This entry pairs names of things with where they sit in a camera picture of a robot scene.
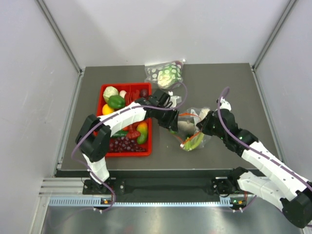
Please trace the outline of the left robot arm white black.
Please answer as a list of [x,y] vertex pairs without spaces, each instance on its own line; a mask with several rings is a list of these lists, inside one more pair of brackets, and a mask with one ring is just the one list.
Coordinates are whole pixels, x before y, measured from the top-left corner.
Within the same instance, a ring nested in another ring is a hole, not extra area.
[[134,123],[154,118],[159,126],[178,131],[177,108],[166,108],[170,95],[156,90],[151,96],[140,97],[128,106],[106,116],[89,115],[83,123],[76,138],[76,150],[82,152],[90,177],[94,180],[94,188],[99,193],[109,191],[111,182],[106,166],[105,156],[109,152],[110,139],[113,134]]

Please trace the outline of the clear orange zip bag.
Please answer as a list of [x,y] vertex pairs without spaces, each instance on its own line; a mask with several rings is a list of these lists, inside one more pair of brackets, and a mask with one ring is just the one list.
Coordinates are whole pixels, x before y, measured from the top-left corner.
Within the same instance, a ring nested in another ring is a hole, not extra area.
[[203,134],[196,126],[210,112],[209,107],[189,108],[178,116],[178,131],[169,132],[178,140],[179,147],[186,151],[201,149],[211,139],[211,136]]

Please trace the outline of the fake grey fish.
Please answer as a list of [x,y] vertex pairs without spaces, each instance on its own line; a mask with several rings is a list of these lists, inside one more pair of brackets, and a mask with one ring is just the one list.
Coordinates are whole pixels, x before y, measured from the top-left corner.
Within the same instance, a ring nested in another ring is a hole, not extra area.
[[193,135],[198,128],[196,125],[201,122],[204,117],[210,112],[210,108],[189,108],[178,116],[178,129],[179,131]]

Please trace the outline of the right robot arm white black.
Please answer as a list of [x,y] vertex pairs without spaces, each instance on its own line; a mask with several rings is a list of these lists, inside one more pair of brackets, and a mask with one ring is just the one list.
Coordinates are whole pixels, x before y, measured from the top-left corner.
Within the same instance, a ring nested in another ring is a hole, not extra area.
[[228,176],[227,185],[231,192],[239,193],[243,190],[262,198],[280,210],[298,228],[311,225],[311,181],[270,153],[250,131],[239,128],[229,110],[210,111],[196,126],[203,134],[220,138],[228,150],[267,177],[267,180],[263,180],[244,168],[236,168]]

